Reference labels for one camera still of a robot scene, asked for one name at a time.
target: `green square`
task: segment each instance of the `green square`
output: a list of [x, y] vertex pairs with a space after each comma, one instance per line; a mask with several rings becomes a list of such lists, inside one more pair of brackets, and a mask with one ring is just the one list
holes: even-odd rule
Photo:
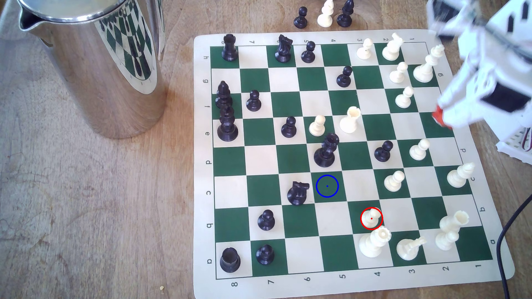
[[250, 221], [246, 207], [214, 210], [214, 241], [234, 242], [250, 239]]
[[456, 249], [461, 262], [492, 260], [484, 227], [462, 227], [456, 241]]
[[279, 173], [310, 172], [306, 144], [277, 145], [277, 166]]
[[297, 68], [300, 91], [327, 90], [324, 68]]
[[346, 115], [351, 106], [360, 107], [356, 90], [329, 90], [333, 115]]
[[283, 205], [282, 219], [285, 238], [314, 237], [318, 235], [318, 222], [314, 204]]
[[323, 64], [326, 67], [346, 67], [351, 66], [347, 44], [321, 45]]
[[273, 117], [302, 117], [301, 98], [299, 92], [271, 93]]
[[355, 78], [357, 89], [384, 88], [383, 78], [380, 75], [380, 68], [378, 65], [353, 67], [353, 77]]
[[[263, 265], [257, 261], [256, 254], [264, 245], [273, 248], [275, 257], [270, 264]], [[288, 264], [286, 263], [286, 245], [284, 239], [251, 241], [251, 268], [253, 276], [276, 276], [288, 274]]]
[[390, 61], [384, 58], [383, 49], [386, 47], [387, 44], [388, 43], [373, 44], [375, 45], [375, 51], [377, 52], [377, 61], [379, 62], [379, 64], [380, 65], [391, 65], [391, 64], [399, 64], [400, 62], [403, 62], [404, 58], [403, 58], [403, 51], [401, 50], [401, 48], [399, 48], [399, 57], [396, 60]]
[[238, 58], [233, 61], [226, 61], [222, 58], [223, 46], [211, 47], [211, 69], [238, 69], [240, 63]]
[[272, 118], [244, 119], [243, 122], [246, 146], [275, 144]]
[[292, 54], [292, 59], [287, 62], [279, 62], [275, 59], [275, 52], [279, 46], [270, 45], [266, 46], [266, 55], [268, 56], [268, 67], [269, 68], [295, 68], [296, 59], [300, 59], [298, 56], [294, 55], [294, 48], [290, 49], [290, 54]]
[[259, 93], [270, 92], [268, 69], [240, 69], [240, 89], [243, 93], [254, 89]]
[[403, 94], [404, 88], [394, 88], [394, 89], [385, 89], [386, 99], [388, 100], [388, 107], [390, 107], [390, 113], [406, 113], [406, 112], [417, 112], [418, 106], [415, 104], [415, 96], [410, 97], [410, 106], [407, 108], [401, 108], [395, 104], [395, 98], [398, 95]]
[[[315, 117], [304, 117], [303, 122], [305, 123], [305, 128], [308, 129], [308, 127], [314, 121], [314, 119], [316, 118]], [[325, 140], [325, 137], [329, 133], [334, 133], [333, 117], [331, 116], [325, 117], [325, 133], [323, 133], [323, 135], [316, 137], [310, 134], [309, 130], [305, 130], [306, 142], [307, 143], [322, 143]]]
[[377, 191], [379, 192], [379, 198], [381, 200], [388, 199], [388, 198], [408, 198], [410, 197], [410, 192], [408, 191], [408, 183], [406, 182], [408, 178], [405, 178], [401, 182], [401, 189], [399, 189], [396, 192], [390, 192], [386, 187], [384, 187], [384, 179], [386, 179], [387, 176], [391, 176], [394, 174], [395, 171], [401, 170], [404, 172], [402, 168], [399, 169], [373, 169], [373, 173], [375, 174], [375, 181], [377, 182]]
[[395, 130], [390, 114], [366, 114], [362, 119], [368, 140], [395, 139]]
[[243, 146], [215, 147], [212, 149], [212, 155], [215, 177], [246, 175], [246, 155]]
[[311, 173], [311, 176], [311, 188], [314, 191], [315, 202], [344, 202], [347, 200], [345, 196], [344, 177], [342, 176], [341, 171], [315, 172]]
[[342, 170], [372, 169], [367, 142], [342, 142], [338, 144]]
[[441, 196], [412, 198], [412, 205], [419, 229], [439, 228], [439, 221], [447, 216]]
[[320, 244], [325, 272], [359, 268], [353, 235], [320, 237]]
[[419, 246], [418, 256], [416, 256], [411, 261], [405, 261], [397, 254], [397, 243], [403, 239], [415, 240], [419, 238], [418, 230], [411, 231], [392, 231], [392, 238], [389, 241], [390, 251], [392, 253], [392, 261], [394, 267], [402, 266], [414, 266], [414, 265], [425, 265], [427, 260], [425, 259], [425, 251], [423, 250], [423, 245]]
[[439, 188], [442, 190], [442, 195], [464, 195], [472, 194], [471, 186], [469, 186], [469, 180], [466, 180], [465, 185], [461, 188], [454, 188], [449, 185], [447, 181], [447, 175], [451, 170], [455, 170], [458, 166], [438, 166], [434, 167], [436, 170], [436, 176], [438, 177]]
[[248, 206], [281, 204], [279, 175], [247, 176]]
[[419, 66], [419, 64], [411, 64], [408, 66], [408, 76], [410, 76], [410, 85], [412, 87], [438, 87], [438, 80], [436, 79], [436, 74], [433, 69], [433, 78], [427, 83], [419, 82], [414, 78], [414, 69]]
[[403, 167], [421, 167], [421, 166], [433, 166], [432, 158], [430, 157], [430, 149], [425, 151], [425, 158], [421, 161], [414, 160], [410, 156], [410, 148], [412, 145], [417, 145], [420, 139], [408, 139], [398, 140], [397, 146], [401, 153], [401, 160], [403, 160]]
[[419, 117], [421, 118], [421, 124], [423, 125], [423, 130], [427, 138], [454, 137], [453, 130], [440, 126], [432, 118], [432, 113], [422, 112], [419, 113]]

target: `chessboard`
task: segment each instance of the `chessboard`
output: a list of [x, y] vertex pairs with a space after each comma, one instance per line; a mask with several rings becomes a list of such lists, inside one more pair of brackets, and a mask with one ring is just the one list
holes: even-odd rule
[[[383, 48], [398, 33], [404, 40], [398, 59], [389, 61]], [[413, 288], [500, 280], [495, 243], [501, 222], [469, 128], [440, 127], [432, 118], [436, 101], [453, 78], [445, 56], [427, 83], [413, 76], [431, 48], [440, 44], [428, 30], [285, 32], [293, 40], [292, 58], [275, 58], [280, 33], [235, 34], [238, 59], [222, 58], [224, 35], [198, 36], [194, 41], [194, 293], [197, 299], [279, 298], [370, 290]], [[373, 40], [371, 57], [356, 51]], [[315, 60], [301, 53], [311, 40]], [[408, 64], [403, 82], [389, 74]], [[340, 87], [336, 78], [352, 67], [352, 82]], [[218, 85], [230, 89], [236, 139], [217, 134], [220, 109]], [[395, 98], [414, 90], [411, 105], [400, 108]], [[246, 107], [257, 90], [261, 108]], [[347, 134], [340, 120], [356, 106], [357, 129]], [[315, 137], [309, 126], [325, 116], [325, 133]], [[287, 117], [296, 120], [292, 138], [281, 134]], [[313, 158], [324, 138], [335, 133], [339, 143], [329, 167]], [[426, 157], [417, 161], [409, 149], [430, 141]], [[386, 162], [374, 156], [384, 141], [393, 148]], [[472, 176], [461, 188], [447, 174], [467, 162]], [[386, 177], [401, 170], [405, 179], [397, 192], [384, 186]], [[289, 202], [293, 181], [310, 185], [306, 201]], [[364, 210], [382, 212], [381, 224], [391, 239], [375, 258], [361, 253], [359, 240], [372, 232], [361, 223]], [[271, 210], [275, 225], [262, 230], [257, 219]], [[435, 244], [440, 220], [465, 211], [469, 222], [448, 251]], [[404, 260], [397, 253], [403, 239], [424, 237], [417, 256]], [[257, 261], [256, 253], [270, 245], [275, 259]], [[226, 248], [238, 253], [240, 266], [222, 270]], [[507, 277], [514, 265], [502, 246]]]

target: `white square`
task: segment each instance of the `white square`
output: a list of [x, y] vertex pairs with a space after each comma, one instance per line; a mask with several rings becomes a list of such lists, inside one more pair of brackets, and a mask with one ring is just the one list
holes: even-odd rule
[[214, 208], [247, 206], [246, 176], [214, 177]]
[[340, 236], [353, 233], [347, 202], [315, 203], [320, 236]]
[[287, 238], [285, 246], [288, 273], [323, 271], [320, 237]]
[[296, 68], [268, 69], [271, 92], [298, 92], [299, 80]]
[[[240, 256], [240, 267], [233, 273], [227, 273], [220, 267], [220, 258], [222, 252], [229, 247], [236, 249]], [[251, 241], [235, 241], [216, 243], [216, 259], [212, 261], [216, 264], [216, 278], [237, 278], [248, 277], [253, 275], [251, 267]]]
[[275, 145], [245, 146], [246, 174], [253, 175], [276, 175], [277, 149]]
[[436, 236], [442, 232], [441, 229], [421, 229], [419, 235], [425, 237], [427, 242], [423, 244], [423, 252], [425, 253], [425, 259], [427, 263], [446, 263], [446, 262], [459, 262], [460, 256], [458, 255], [458, 249], [456, 249], [456, 243], [450, 250], [441, 250], [436, 246]]
[[316, 115], [329, 116], [333, 114], [329, 91], [327, 90], [300, 92], [300, 98], [301, 110], [303, 111], [304, 117], [314, 117]]
[[382, 251], [377, 257], [369, 258], [360, 251], [360, 238], [363, 235], [369, 235], [369, 234], [353, 235], [353, 241], [355, 242], [356, 261], [359, 264], [359, 269], [392, 267], [394, 265], [394, 262], [392, 261], [392, 253], [390, 252], [390, 245], [386, 243], [386, 245], [381, 247]]
[[212, 94], [216, 94], [221, 81], [225, 81], [229, 85], [229, 90], [232, 94], [242, 92], [240, 88], [240, 69], [211, 69]]
[[392, 113], [390, 117], [394, 125], [395, 138], [398, 140], [425, 138], [419, 113]]
[[356, 91], [356, 94], [359, 98], [360, 112], [362, 115], [390, 113], [384, 89], [359, 89]]
[[392, 232], [418, 230], [418, 221], [415, 218], [414, 206], [410, 198], [392, 198], [380, 200], [383, 220], [386, 228]]
[[408, 182], [410, 197], [442, 195], [434, 167], [408, 167], [404, 169], [404, 176]]

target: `black chess piece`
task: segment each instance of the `black chess piece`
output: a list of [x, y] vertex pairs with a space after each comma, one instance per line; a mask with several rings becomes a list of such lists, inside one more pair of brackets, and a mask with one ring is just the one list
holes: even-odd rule
[[334, 151], [338, 146], [339, 138], [335, 133], [330, 133], [325, 137], [321, 148], [314, 152], [314, 162], [320, 167], [329, 167], [334, 163]]
[[292, 188], [288, 190], [288, 201], [293, 205], [303, 204], [306, 200], [306, 191], [310, 188], [310, 184], [304, 182], [292, 182]]
[[227, 273], [233, 273], [240, 267], [240, 256], [233, 247], [225, 248], [220, 257], [220, 267]]
[[299, 16], [296, 17], [294, 19], [294, 26], [299, 28], [299, 29], [303, 29], [306, 27], [306, 25], [308, 24], [308, 21], [306, 20], [306, 12], [307, 12], [307, 9], [305, 6], [301, 6], [300, 7], [300, 10], [299, 10]]
[[227, 34], [223, 37], [222, 58], [226, 61], [234, 61], [238, 58], [238, 49], [235, 47], [236, 37]]
[[355, 7], [355, 4], [353, 3], [353, 0], [347, 0], [344, 4], [344, 7], [342, 7], [342, 14], [336, 18], [336, 22], [341, 27], [349, 27], [351, 26], [351, 23], [353, 22], [353, 19], [351, 19], [351, 15], [353, 14], [353, 8]]
[[279, 35], [279, 47], [275, 52], [275, 59], [279, 62], [288, 62], [292, 58], [290, 49], [292, 49], [292, 43], [294, 41], [284, 35]]
[[235, 140], [238, 128], [235, 125], [235, 110], [231, 106], [222, 105], [220, 108], [220, 123], [218, 137], [226, 142]]
[[216, 99], [214, 99], [216, 107], [220, 108], [222, 105], [232, 106], [231, 91], [229, 85], [225, 81], [220, 82], [218, 90], [216, 91]]
[[336, 83], [340, 87], [347, 87], [349, 84], [351, 84], [351, 73], [353, 72], [353, 68], [351, 68], [349, 65], [344, 67], [344, 70], [338, 77], [336, 77]]
[[270, 230], [275, 225], [275, 218], [271, 210], [264, 210], [257, 219], [257, 224], [262, 230]]
[[308, 43], [306, 43], [306, 51], [303, 51], [301, 53], [301, 60], [305, 63], [312, 63], [314, 62], [314, 59], [316, 59], [316, 55], [314, 54], [314, 49], [316, 48], [316, 44], [309, 40]]
[[380, 162], [388, 161], [390, 159], [390, 151], [393, 147], [394, 144], [390, 140], [385, 141], [381, 147], [375, 149], [375, 152], [373, 153], [375, 159]]
[[266, 244], [259, 248], [257, 250], [257, 253], [255, 254], [255, 257], [257, 258], [257, 261], [263, 265], [271, 264], [273, 262], [273, 258], [275, 258], [275, 254], [273, 252], [273, 248]]
[[246, 101], [246, 108], [249, 111], [258, 111], [262, 106], [261, 100], [259, 100], [259, 92], [257, 90], [252, 90], [250, 92], [250, 98]]

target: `white chess piece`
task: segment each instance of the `white chess piece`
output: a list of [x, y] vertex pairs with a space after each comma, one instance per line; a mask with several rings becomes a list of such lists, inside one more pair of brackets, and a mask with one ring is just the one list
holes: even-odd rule
[[427, 155], [427, 150], [430, 146], [430, 141], [428, 139], [422, 139], [419, 141], [418, 144], [412, 145], [410, 147], [410, 157], [414, 160], [421, 161], [425, 159], [425, 156]]
[[391, 238], [392, 233], [384, 226], [380, 226], [370, 234], [365, 234], [360, 238], [360, 252], [369, 258], [375, 258], [383, 251], [383, 246], [386, 245]]
[[410, 100], [410, 97], [414, 95], [414, 89], [411, 86], [405, 87], [403, 90], [403, 93], [395, 97], [395, 104], [399, 108], [408, 108], [410, 107], [410, 104], [412, 101]]
[[393, 175], [387, 176], [384, 179], [384, 187], [390, 192], [396, 192], [401, 189], [401, 182], [404, 180], [404, 173], [401, 170], [397, 170]]
[[456, 170], [451, 170], [447, 174], [447, 182], [454, 188], [461, 188], [466, 184], [468, 178], [471, 177], [475, 164], [473, 162], [458, 166]]
[[325, 117], [323, 115], [318, 115], [314, 121], [309, 126], [310, 134], [319, 137], [325, 133]]
[[373, 46], [373, 40], [371, 40], [371, 38], [366, 38], [362, 47], [356, 50], [356, 56], [362, 60], [369, 59], [371, 57], [371, 46]]
[[443, 232], [460, 231], [460, 227], [469, 223], [469, 215], [464, 211], [457, 211], [453, 216], [445, 216], [439, 221], [439, 228]]
[[411, 261], [418, 256], [419, 246], [425, 244], [427, 240], [421, 236], [415, 240], [402, 239], [397, 243], [397, 254], [405, 261]]
[[347, 109], [347, 115], [340, 119], [340, 129], [348, 134], [355, 132], [356, 120], [360, 117], [360, 109], [351, 106]]
[[392, 71], [390, 73], [390, 81], [396, 84], [399, 84], [403, 82], [404, 80], [404, 73], [408, 69], [408, 64], [406, 62], [400, 62], [397, 65], [397, 70]]
[[403, 45], [403, 39], [397, 34], [392, 34], [392, 40], [388, 42], [383, 49], [383, 57], [387, 60], [394, 61], [399, 57], [399, 49]]
[[440, 232], [436, 236], [436, 246], [441, 250], [450, 250], [453, 248], [454, 242], [458, 240], [458, 232], [451, 230], [448, 232]]
[[433, 66], [438, 65], [438, 60], [443, 56], [445, 48], [437, 45], [430, 49], [430, 54], [425, 57], [425, 63], [414, 69], [414, 78], [423, 83], [427, 83], [433, 78]]

